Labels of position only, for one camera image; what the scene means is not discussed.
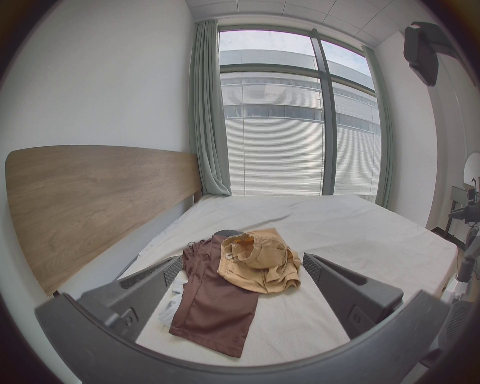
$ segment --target sky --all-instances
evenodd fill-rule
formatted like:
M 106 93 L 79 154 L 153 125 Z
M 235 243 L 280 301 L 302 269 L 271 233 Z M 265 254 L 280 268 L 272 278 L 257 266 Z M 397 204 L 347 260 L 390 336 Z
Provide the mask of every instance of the sky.
M 322 41 L 322 46 L 327 60 L 343 64 L 371 77 L 367 61 L 363 56 L 326 41 Z M 273 31 L 220 33 L 220 50 L 235 49 L 271 49 L 314 56 L 312 43 L 307 36 Z

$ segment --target wooden headboard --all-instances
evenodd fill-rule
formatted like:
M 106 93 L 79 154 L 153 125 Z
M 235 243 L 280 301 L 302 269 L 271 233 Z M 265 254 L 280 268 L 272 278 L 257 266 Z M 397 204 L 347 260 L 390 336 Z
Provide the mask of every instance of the wooden headboard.
M 5 177 L 18 241 L 47 295 L 201 189 L 196 155 L 102 145 L 14 151 Z

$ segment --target bed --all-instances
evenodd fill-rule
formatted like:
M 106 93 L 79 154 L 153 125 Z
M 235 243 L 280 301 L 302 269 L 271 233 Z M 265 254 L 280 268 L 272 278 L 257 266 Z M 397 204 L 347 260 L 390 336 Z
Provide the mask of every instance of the bed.
M 9 154 L 5 174 L 18 241 L 47 295 L 151 218 L 192 194 L 198 196 L 201 188 L 195 155 L 132 147 L 22 149 Z M 156 236 L 122 277 L 180 255 L 189 242 L 216 231 L 269 227 L 300 256 L 316 254 L 396 286 L 403 290 L 404 301 L 420 289 L 440 294 L 457 255 L 455 245 L 356 196 L 204 196 Z M 298 289 L 260 295 L 239 359 L 170 335 L 157 320 L 170 291 L 136 343 L 220 366 L 284 363 L 347 343 L 345 331 L 303 267 L 300 279 Z
M 216 231 L 275 227 L 299 255 L 319 255 L 404 291 L 438 295 L 457 248 L 411 221 L 356 196 L 204 196 L 143 249 L 122 277 L 180 255 L 190 241 Z M 179 277 L 185 278 L 183 271 Z M 301 287 L 260 295 L 241 358 L 232 358 L 170 335 L 157 320 L 164 296 L 136 342 L 162 354 L 212 365 L 255 366 L 298 360 L 349 341 L 303 267 Z

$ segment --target window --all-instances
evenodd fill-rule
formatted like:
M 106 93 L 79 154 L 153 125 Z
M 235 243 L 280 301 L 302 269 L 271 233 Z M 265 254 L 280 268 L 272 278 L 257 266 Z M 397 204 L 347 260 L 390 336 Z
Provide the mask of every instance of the window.
M 320 43 L 336 114 L 336 127 L 329 128 L 337 133 L 333 192 L 375 201 L 380 119 L 367 61 Z M 220 32 L 220 69 L 232 194 L 321 194 L 325 112 L 311 38 L 274 31 Z

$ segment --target mirror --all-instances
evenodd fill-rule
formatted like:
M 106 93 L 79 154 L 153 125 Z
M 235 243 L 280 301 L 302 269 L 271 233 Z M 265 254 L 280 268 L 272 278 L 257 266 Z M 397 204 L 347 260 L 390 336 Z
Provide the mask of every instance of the mirror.
M 480 153 L 473 152 L 468 156 L 463 170 L 463 182 L 470 188 L 475 187 L 475 183 L 472 179 L 477 181 L 477 190 L 479 189 L 479 177 L 480 177 Z

